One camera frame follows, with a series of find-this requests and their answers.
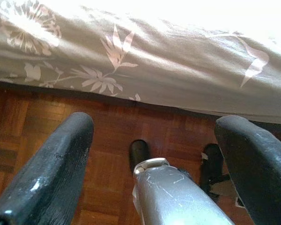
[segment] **bedspread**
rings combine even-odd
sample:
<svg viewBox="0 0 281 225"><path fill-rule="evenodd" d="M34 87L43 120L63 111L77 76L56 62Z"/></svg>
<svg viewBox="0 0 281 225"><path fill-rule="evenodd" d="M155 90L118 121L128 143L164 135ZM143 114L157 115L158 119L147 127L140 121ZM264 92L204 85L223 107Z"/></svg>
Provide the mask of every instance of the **bedspread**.
<svg viewBox="0 0 281 225"><path fill-rule="evenodd" d="M0 81L281 123L281 5L0 0Z"/></svg>

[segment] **gray fabric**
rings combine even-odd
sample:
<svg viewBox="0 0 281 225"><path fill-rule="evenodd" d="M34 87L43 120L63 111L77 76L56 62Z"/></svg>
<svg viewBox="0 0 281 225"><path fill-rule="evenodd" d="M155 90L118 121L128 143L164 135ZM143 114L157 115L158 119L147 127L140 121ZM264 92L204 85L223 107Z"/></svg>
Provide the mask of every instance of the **gray fabric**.
<svg viewBox="0 0 281 225"><path fill-rule="evenodd" d="M0 0L0 80L281 123L281 33L255 35L274 25L127 2Z"/></svg>

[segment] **wooden floor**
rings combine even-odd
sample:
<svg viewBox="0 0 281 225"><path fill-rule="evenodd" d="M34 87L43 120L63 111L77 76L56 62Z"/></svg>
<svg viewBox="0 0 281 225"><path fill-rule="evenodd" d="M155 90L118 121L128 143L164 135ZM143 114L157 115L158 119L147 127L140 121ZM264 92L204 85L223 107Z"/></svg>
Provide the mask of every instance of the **wooden floor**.
<svg viewBox="0 0 281 225"><path fill-rule="evenodd" d="M73 225L140 225L131 192L128 146L144 139L154 157L200 177L200 153L215 143L215 121L138 107L0 89L0 194L50 133L73 112L93 117L95 133ZM253 224L234 200L219 205L237 225Z"/></svg>

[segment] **scratched metal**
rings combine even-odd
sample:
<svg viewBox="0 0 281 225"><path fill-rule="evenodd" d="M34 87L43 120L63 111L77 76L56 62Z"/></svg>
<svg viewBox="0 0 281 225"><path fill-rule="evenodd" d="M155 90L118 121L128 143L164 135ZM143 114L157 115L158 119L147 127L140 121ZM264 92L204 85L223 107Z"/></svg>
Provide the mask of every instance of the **scratched metal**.
<svg viewBox="0 0 281 225"><path fill-rule="evenodd" d="M227 215L188 177L172 166L137 176L145 225L233 225Z"/></svg>

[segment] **white flower print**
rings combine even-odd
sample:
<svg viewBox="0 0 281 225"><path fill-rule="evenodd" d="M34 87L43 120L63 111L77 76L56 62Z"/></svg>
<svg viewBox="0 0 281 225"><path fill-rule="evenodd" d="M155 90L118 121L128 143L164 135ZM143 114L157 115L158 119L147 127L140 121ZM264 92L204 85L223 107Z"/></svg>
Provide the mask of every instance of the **white flower print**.
<svg viewBox="0 0 281 225"><path fill-rule="evenodd" d="M112 41L109 39L108 36L106 36L106 43L104 42L103 39L101 39L101 42L107 51L107 56L114 67L113 73L115 73L115 71L119 67L136 67L136 66L138 66L137 64L133 64L133 63L129 63L129 62L122 62L124 57L126 56L126 54L131 49L131 43L132 43L133 37L134 37L134 30L132 30L130 32L130 34L127 35L127 37L125 38L125 40L122 44L120 37L118 35L117 27L116 27L116 25L114 25Z"/></svg>
<svg viewBox="0 0 281 225"><path fill-rule="evenodd" d="M132 101L137 101L137 102L139 102L141 100L138 93L135 94L135 97L129 97L129 99Z"/></svg>
<svg viewBox="0 0 281 225"><path fill-rule="evenodd" d="M229 36L236 37L244 45L247 53L255 58L253 62L250 64L250 66L246 69L243 81L240 85L240 88L242 88L251 78L260 74L263 71L263 67L266 66L269 62L269 56L266 52L263 52L261 50L249 46L243 39L239 37L240 35L236 35L233 33L206 35L207 38L229 37Z"/></svg>
<svg viewBox="0 0 281 225"><path fill-rule="evenodd" d="M77 69L72 69L72 74L76 74L81 78L86 79L82 83L82 87L92 85L91 92L99 90L99 94L102 94L106 88L113 94L114 87L118 88L120 91L123 91L123 87L119 85L115 79L107 77L108 75L103 75L101 71L97 69L91 69L81 65L82 69L85 71L80 71Z"/></svg>
<svg viewBox="0 0 281 225"><path fill-rule="evenodd" d="M33 66L26 62L24 70L26 72L26 78L24 82L39 81L41 79L41 68L38 65Z"/></svg>
<svg viewBox="0 0 281 225"><path fill-rule="evenodd" d="M23 4L2 1L0 29L10 46L35 55L51 55L51 48L57 47L61 39L55 15L35 0Z"/></svg>

